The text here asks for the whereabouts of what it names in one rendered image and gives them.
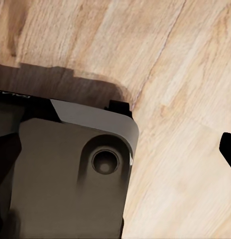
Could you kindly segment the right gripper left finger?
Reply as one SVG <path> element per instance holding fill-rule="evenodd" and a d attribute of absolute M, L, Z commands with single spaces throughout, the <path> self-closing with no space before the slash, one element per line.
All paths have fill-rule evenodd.
<path fill-rule="evenodd" d="M 17 132 L 0 136 L 0 186 L 21 152 L 22 145 Z"/>

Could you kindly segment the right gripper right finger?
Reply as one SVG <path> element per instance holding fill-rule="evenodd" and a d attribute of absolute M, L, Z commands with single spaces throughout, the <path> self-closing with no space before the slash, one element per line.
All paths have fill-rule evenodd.
<path fill-rule="evenodd" d="M 224 132 L 220 141 L 219 151 L 231 166 L 231 133 Z"/>

